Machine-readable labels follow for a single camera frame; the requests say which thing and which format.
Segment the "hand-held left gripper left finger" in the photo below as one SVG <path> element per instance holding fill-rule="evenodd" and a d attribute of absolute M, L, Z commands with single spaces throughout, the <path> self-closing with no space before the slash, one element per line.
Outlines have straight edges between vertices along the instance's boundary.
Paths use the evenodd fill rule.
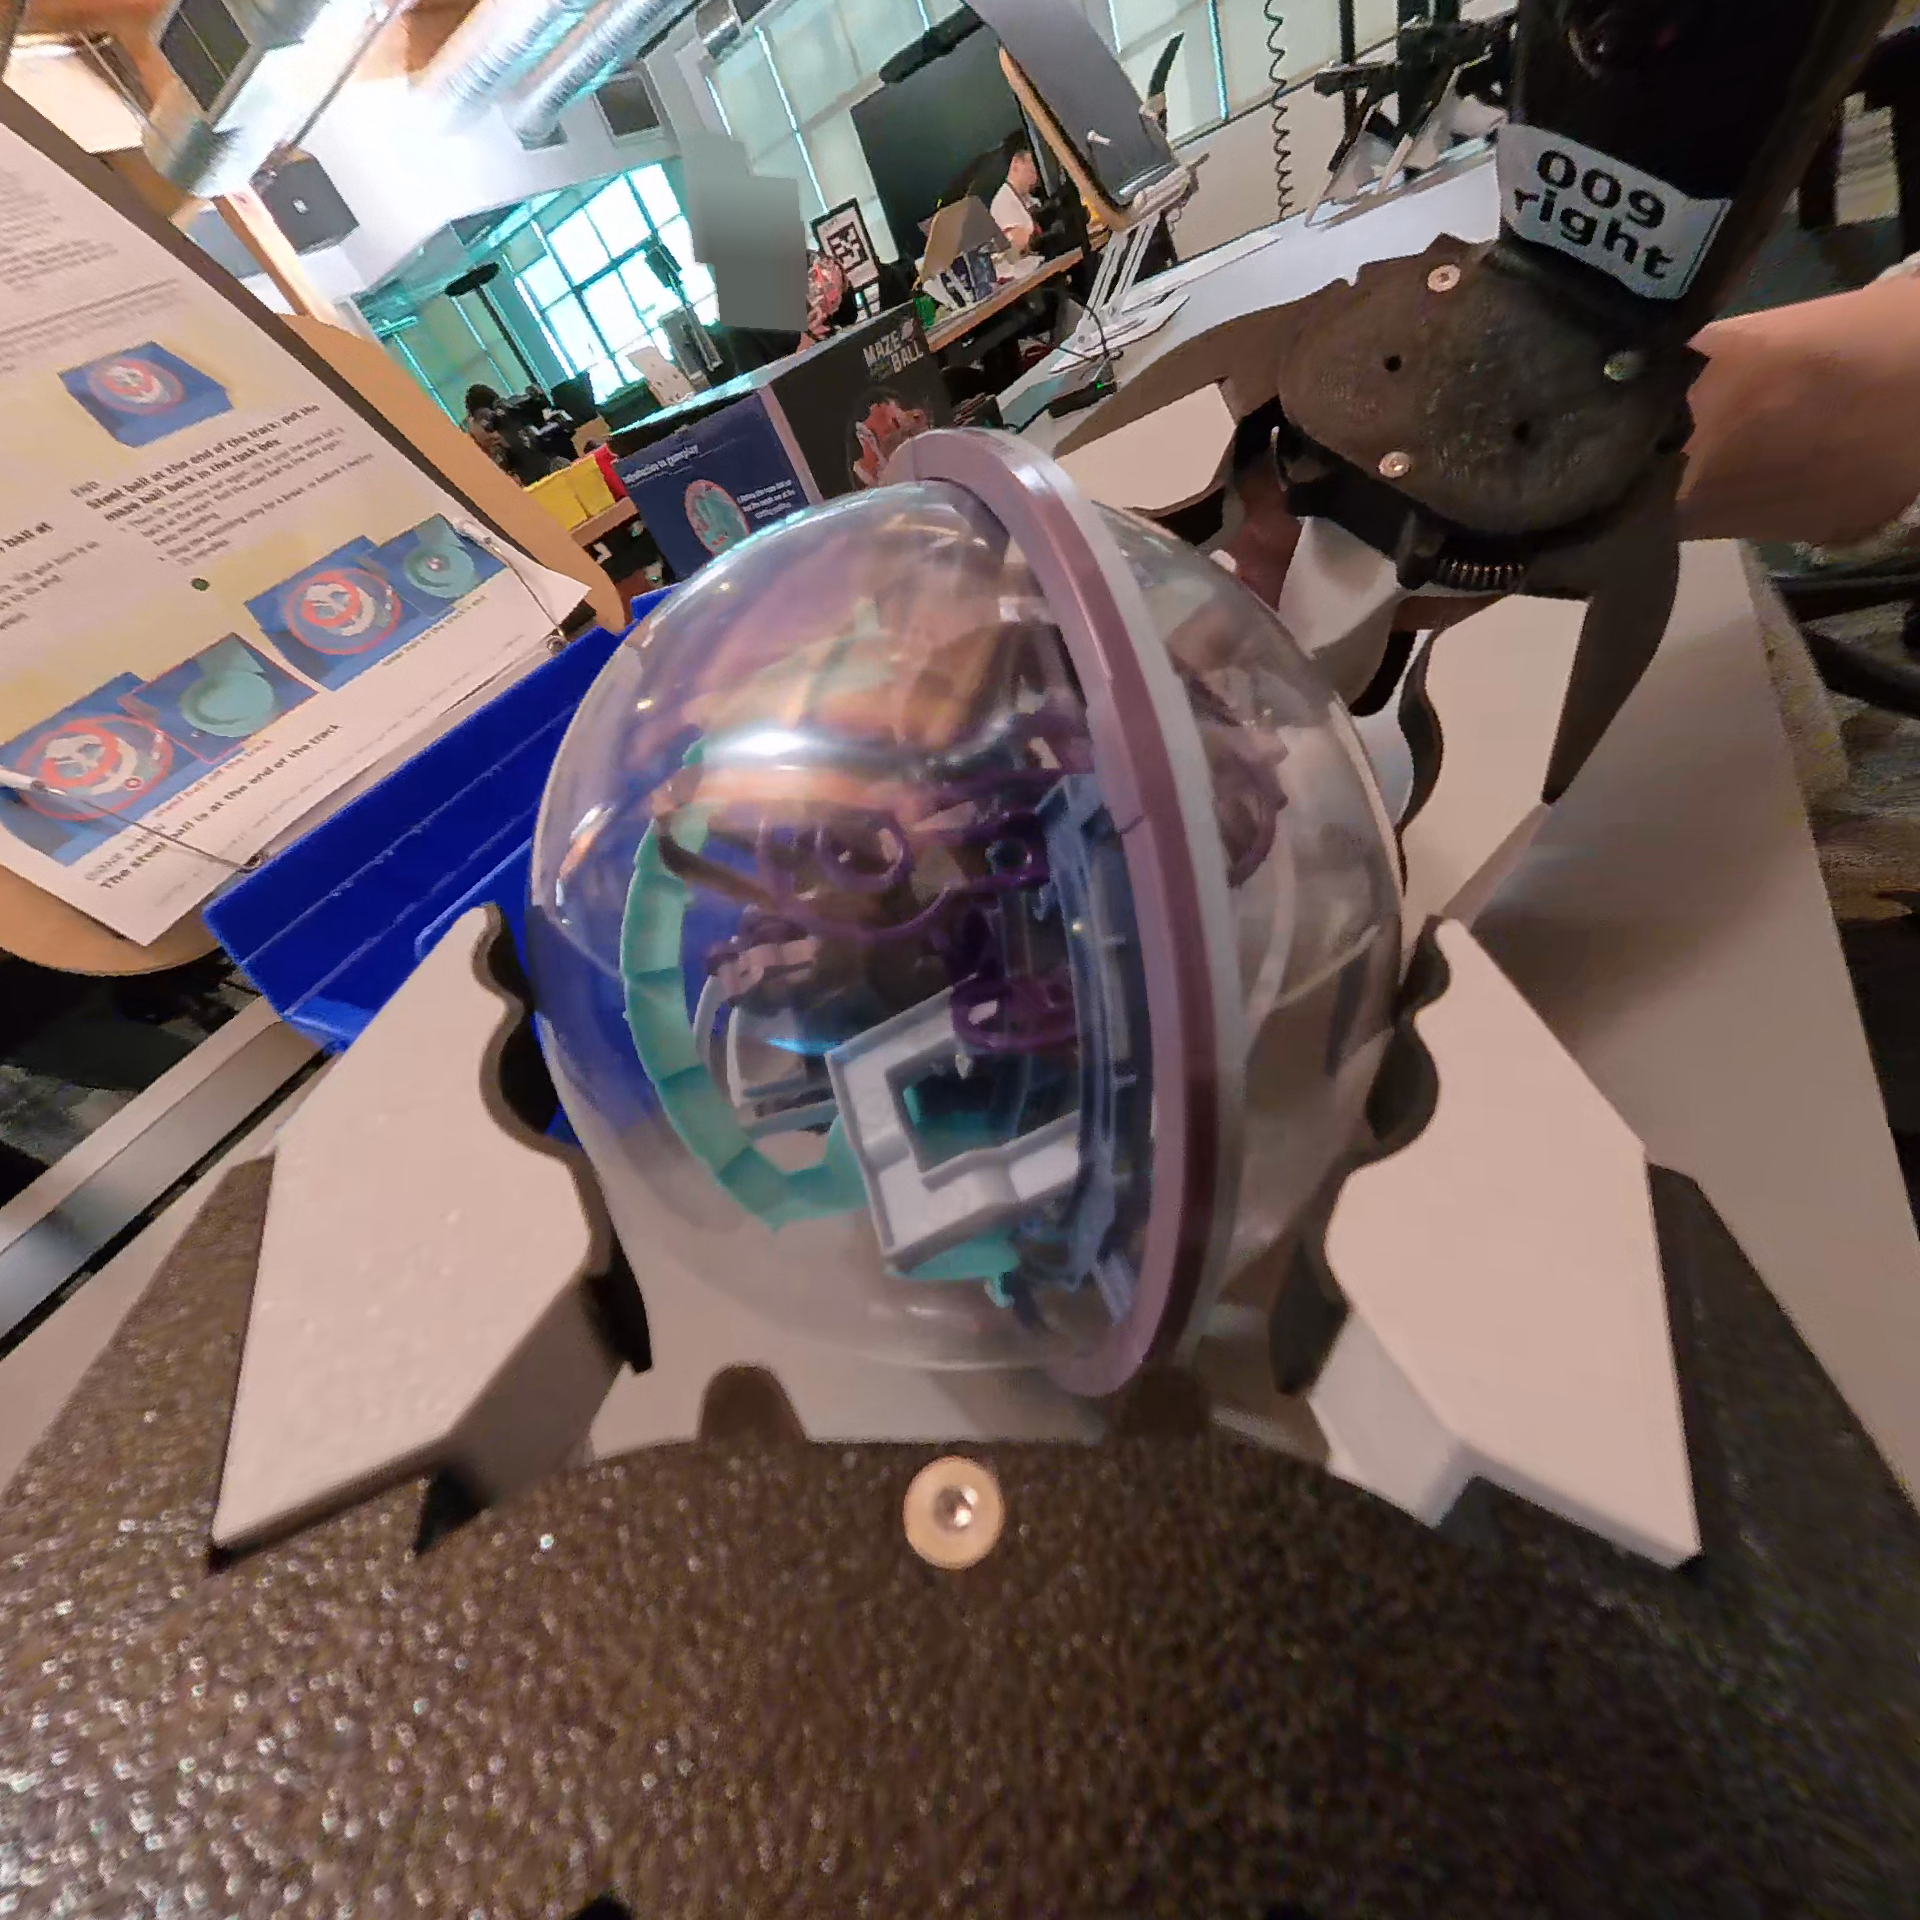
<path fill-rule="evenodd" d="M 557 1091 L 505 920 L 461 915 L 272 1152 L 214 1553 L 417 1480 L 481 1507 L 696 1441 L 672 1239 L 544 1136 Z"/>

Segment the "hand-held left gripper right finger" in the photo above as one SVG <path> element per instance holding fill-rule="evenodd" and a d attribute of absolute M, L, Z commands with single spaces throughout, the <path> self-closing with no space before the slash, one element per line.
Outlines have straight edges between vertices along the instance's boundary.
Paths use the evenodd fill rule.
<path fill-rule="evenodd" d="M 1276 1336 L 1326 1472 L 1441 1527 L 1492 1489 L 1683 1569 L 1701 1526 L 1650 1163 L 1461 920 L 1309 998 L 1284 1171 L 1324 1336 Z"/>

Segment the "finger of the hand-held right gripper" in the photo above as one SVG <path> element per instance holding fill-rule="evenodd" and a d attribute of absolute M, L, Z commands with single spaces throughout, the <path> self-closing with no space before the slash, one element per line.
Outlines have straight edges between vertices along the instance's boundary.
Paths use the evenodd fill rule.
<path fill-rule="evenodd" d="M 1304 526 L 1288 505 L 1277 434 L 1281 401 L 1237 414 L 1225 384 L 1178 399 L 1051 459 L 1080 491 L 1153 522 L 1190 546 L 1297 546 Z"/>
<path fill-rule="evenodd" d="M 1561 604 L 1506 596 L 1430 635 L 1358 721 L 1400 830 L 1409 907 L 1486 907 L 1546 824 Z"/>

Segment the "clear plastic maze ball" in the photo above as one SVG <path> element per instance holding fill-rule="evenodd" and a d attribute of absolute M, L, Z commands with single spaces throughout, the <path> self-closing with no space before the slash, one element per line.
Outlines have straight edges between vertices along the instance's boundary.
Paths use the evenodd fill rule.
<path fill-rule="evenodd" d="M 1021 440 L 752 535 L 566 728 L 525 939 L 652 1318 L 1107 1400 L 1360 1143 L 1402 850 L 1277 616 Z"/>

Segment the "black maze ball box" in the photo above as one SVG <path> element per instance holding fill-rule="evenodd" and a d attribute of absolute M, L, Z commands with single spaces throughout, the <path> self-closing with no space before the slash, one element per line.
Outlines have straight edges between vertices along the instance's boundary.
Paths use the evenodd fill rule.
<path fill-rule="evenodd" d="M 876 490 L 902 443 L 953 426 L 945 370 L 912 304 L 773 364 L 761 387 L 814 503 Z"/>

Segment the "person's right hand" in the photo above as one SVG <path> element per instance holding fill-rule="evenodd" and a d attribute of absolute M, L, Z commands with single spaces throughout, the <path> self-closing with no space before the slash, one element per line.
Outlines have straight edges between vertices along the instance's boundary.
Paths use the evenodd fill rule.
<path fill-rule="evenodd" d="M 1917 258 L 1693 337 L 1686 543 L 1864 544 L 1915 523 Z"/>

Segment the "wooden tablet stand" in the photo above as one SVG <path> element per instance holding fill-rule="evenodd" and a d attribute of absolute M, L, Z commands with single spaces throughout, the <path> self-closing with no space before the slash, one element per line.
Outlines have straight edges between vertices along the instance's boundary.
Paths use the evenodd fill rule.
<path fill-rule="evenodd" d="M 1114 48 L 1075 3 L 973 3 L 1076 191 L 1123 232 L 1180 200 L 1188 175 Z"/>

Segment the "large black monitor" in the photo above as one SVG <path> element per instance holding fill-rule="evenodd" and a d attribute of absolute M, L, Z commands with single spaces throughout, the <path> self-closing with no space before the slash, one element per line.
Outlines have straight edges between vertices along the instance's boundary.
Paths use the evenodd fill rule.
<path fill-rule="evenodd" d="M 1004 148 L 1026 137 L 998 38 L 965 7 L 882 67 L 878 87 L 852 104 L 851 126 L 902 263 L 924 256 L 942 207 L 993 200 L 1006 178 Z"/>

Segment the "blue plastic bin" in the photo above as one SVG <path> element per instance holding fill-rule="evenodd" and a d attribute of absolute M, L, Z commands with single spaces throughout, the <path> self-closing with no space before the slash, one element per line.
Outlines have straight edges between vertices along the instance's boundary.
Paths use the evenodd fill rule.
<path fill-rule="evenodd" d="M 214 898 L 205 927 L 282 1023 L 342 1054 L 478 906 L 499 907 L 525 955 L 560 744 L 617 644 L 669 595 L 642 595 L 627 631 L 584 631 Z"/>

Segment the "dark blue printed leaflet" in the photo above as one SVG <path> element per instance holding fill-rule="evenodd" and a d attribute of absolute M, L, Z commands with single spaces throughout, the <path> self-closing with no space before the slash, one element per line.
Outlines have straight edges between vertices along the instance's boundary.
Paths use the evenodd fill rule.
<path fill-rule="evenodd" d="M 760 392 L 621 434 L 613 468 L 675 584 L 822 498 L 784 417 Z"/>

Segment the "yellow storage bin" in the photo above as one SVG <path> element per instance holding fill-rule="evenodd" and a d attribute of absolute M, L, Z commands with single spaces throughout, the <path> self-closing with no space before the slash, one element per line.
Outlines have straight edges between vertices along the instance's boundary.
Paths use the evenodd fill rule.
<path fill-rule="evenodd" d="M 522 488 L 563 531 L 578 535 L 584 529 L 604 522 L 621 511 L 624 496 L 614 491 L 609 468 L 587 452 L 554 473 Z"/>

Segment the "black hanging speaker box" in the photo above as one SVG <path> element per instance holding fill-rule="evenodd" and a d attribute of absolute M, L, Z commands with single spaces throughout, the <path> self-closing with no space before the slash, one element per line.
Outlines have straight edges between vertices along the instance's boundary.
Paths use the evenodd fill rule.
<path fill-rule="evenodd" d="M 342 191 L 307 151 L 278 151 L 249 185 L 298 256 L 337 250 L 358 232 Z"/>

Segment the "silver ceiling air duct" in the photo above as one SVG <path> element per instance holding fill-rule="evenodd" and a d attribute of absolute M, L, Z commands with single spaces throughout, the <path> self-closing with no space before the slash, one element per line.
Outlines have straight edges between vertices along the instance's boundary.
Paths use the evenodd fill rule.
<path fill-rule="evenodd" d="M 490 113 L 525 151 L 560 139 L 563 115 L 601 90 L 696 3 L 478 3 L 417 76 L 453 129 Z"/>

